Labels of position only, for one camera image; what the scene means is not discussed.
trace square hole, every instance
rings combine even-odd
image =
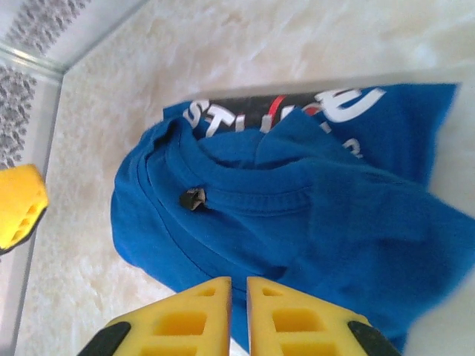
[[[155,335],[201,335],[205,329],[206,314],[198,311],[178,311],[162,317],[155,328]]]
[[[288,343],[281,348],[284,356],[340,356],[331,343]]]
[[[272,314],[276,332],[322,332],[318,316],[309,309],[279,309]]]
[[[280,297],[282,295],[282,293],[279,291],[273,291],[270,288],[263,288],[262,294],[264,294],[266,297]]]
[[[212,297],[214,293],[216,293],[216,289],[208,288],[198,293],[198,297]]]
[[[143,349],[140,356],[195,356],[196,353],[196,347],[157,346]]]

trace clothing tag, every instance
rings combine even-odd
[[[180,196],[180,205],[188,210],[195,210],[206,201],[206,194],[202,188],[192,188]]]

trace black rubber edge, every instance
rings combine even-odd
[[[348,327],[368,356],[402,356],[378,329],[359,321],[350,321]]]
[[[18,247],[20,245],[23,245],[24,243],[26,243],[32,236],[33,236],[33,233],[35,232],[36,228],[38,227],[38,224],[39,222],[41,221],[41,219],[43,218],[43,216],[45,215],[46,213],[46,210],[47,208],[44,208],[42,210],[41,213],[39,213],[38,215],[38,219],[36,219],[35,223],[33,224],[33,226],[31,227],[31,230],[30,232],[25,235],[25,237],[23,237],[23,239],[21,239],[20,241],[18,241],[15,245],[9,247],[9,248],[6,248],[6,249],[3,249],[3,248],[0,248],[0,256],[3,255],[3,254],[6,254],[10,251],[12,251],[15,247]]]
[[[77,356],[113,356],[131,329],[126,321],[108,326],[95,334]]]

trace gray patterned surface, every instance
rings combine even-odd
[[[22,160],[36,79],[0,66],[0,170]]]
[[[14,47],[46,54],[91,0],[25,0],[5,36]]]

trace folded cloth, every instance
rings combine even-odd
[[[175,291],[230,276],[245,349],[248,276],[361,313],[402,348],[474,264],[474,220],[351,154],[314,116],[295,109],[269,133],[200,138],[201,122],[175,109],[119,168],[114,245]],[[203,192],[193,211],[180,204],[191,188]]]
[[[267,132],[293,108],[300,107],[370,165],[427,186],[435,156],[436,132],[447,116],[455,91],[452,84],[388,85],[195,100],[167,108],[164,116],[183,115],[194,128],[194,136],[202,138],[249,128]],[[235,159],[234,164],[243,163]]]

